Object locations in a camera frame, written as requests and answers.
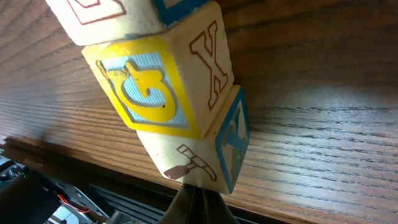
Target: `stack of blocks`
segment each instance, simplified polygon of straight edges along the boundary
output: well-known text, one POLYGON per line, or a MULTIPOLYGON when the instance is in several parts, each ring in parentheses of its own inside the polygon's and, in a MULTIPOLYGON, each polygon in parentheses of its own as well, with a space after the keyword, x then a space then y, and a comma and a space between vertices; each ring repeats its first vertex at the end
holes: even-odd
POLYGON ((233 191, 249 144, 220 6, 47 0, 123 121, 168 179, 233 191))

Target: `red wire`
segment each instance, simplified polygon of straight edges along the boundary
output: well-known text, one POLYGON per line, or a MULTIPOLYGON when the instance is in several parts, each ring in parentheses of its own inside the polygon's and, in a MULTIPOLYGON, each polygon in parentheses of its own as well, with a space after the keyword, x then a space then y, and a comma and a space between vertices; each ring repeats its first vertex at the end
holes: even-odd
POLYGON ((58 198, 60 198, 60 200, 61 200, 65 205, 71 206, 71 208, 75 209, 76 211, 78 211, 78 212, 80 212, 80 213, 87 213, 87 212, 90 211, 90 209, 88 209, 88 208, 85 208, 84 210, 82 210, 82 209, 79 209, 79 208, 74 207, 74 206, 71 205, 69 202, 67 202, 67 201, 65 200, 65 198, 64 198, 62 195, 60 195, 60 194, 58 194, 58 198))

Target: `wooden table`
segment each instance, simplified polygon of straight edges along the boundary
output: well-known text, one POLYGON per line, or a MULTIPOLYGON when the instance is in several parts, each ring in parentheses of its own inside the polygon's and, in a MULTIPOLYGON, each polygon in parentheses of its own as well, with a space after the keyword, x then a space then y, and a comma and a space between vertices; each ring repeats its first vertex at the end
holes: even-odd
MULTIPOLYGON (((230 205, 398 222, 398 1, 220 0, 251 145, 230 205)), ((169 187, 43 0, 0 1, 0 134, 169 187)))

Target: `red letter x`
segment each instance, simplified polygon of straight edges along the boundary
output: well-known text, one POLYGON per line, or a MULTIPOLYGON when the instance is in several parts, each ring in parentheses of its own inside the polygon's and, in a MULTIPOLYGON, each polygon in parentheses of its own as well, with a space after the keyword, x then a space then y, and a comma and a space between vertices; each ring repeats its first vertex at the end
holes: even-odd
POLYGON ((227 73, 224 73, 221 67, 217 64, 216 59, 216 43, 217 43, 217 22, 213 21, 207 27, 207 34, 202 31, 189 44, 191 54, 197 55, 203 63, 210 69, 210 99, 208 101, 209 109, 211 110, 218 100, 218 94, 224 90, 228 82, 227 73), (210 40, 210 49, 208 48, 207 35, 210 40))

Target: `yellow frame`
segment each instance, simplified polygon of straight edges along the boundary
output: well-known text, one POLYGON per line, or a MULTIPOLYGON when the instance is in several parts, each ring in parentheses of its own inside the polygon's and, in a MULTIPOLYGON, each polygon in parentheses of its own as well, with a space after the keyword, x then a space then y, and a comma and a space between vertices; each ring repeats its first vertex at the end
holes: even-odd
POLYGON ((129 128, 140 131, 149 131, 153 133, 200 139, 200 130, 196 125, 195 117, 189 105, 189 101, 178 74, 178 69, 174 62, 173 55, 169 52, 169 47, 165 40, 161 39, 160 37, 147 37, 114 44, 92 45, 85 47, 82 53, 90 64, 90 67, 102 89, 105 91, 113 106, 116 108, 116 111, 119 113, 129 128), (169 77, 170 84, 175 92, 177 101, 182 108, 182 113, 184 114, 188 123, 188 129, 132 122, 127 114, 128 112, 124 110, 121 102, 118 100, 117 96, 112 90, 111 85, 105 78, 105 74, 103 74, 103 72, 96 66, 96 61, 98 60, 153 52, 157 52, 160 55, 160 59, 162 60, 165 71, 169 77))

